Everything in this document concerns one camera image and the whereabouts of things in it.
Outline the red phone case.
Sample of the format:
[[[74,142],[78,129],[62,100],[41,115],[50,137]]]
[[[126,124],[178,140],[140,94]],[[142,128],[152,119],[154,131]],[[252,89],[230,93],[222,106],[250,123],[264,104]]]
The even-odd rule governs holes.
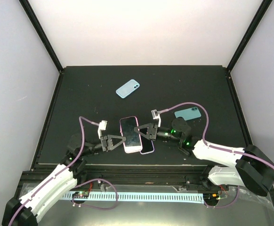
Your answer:
[[[126,138],[124,146],[126,148],[141,147],[140,135],[134,131],[134,128],[138,126],[137,117],[130,116],[120,119],[121,134]]]

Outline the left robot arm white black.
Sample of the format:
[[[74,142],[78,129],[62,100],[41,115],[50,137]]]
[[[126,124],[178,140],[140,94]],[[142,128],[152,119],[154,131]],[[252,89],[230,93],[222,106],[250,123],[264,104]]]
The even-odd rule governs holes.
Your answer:
[[[83,134],[73,135],[68,143],[68,152],[56,168],[34,189],[20,198],[11,198],[5,207],[2,225],[36,226],[47,211],[67,192],[82,188],[88,181],[84,174],[86,162],[83,152],[90,154],[111,151],[126,141],[125,137],[106,135],[99,143],[85,142]]]

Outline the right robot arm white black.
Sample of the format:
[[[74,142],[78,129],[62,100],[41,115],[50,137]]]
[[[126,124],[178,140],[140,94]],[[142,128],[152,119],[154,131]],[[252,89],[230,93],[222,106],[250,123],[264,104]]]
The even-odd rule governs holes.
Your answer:
[[[174,143],[187,156],[214,162],[201,186],[210,190],[219,185],[243,186],[259,196],[267,196],[274,184],[274,163],[255,145],[246,148],[214,144],[192,136],[191,127],[182,118],[176,118],[171,128],[157,123],[137,126],[134,131],[148,140]]]

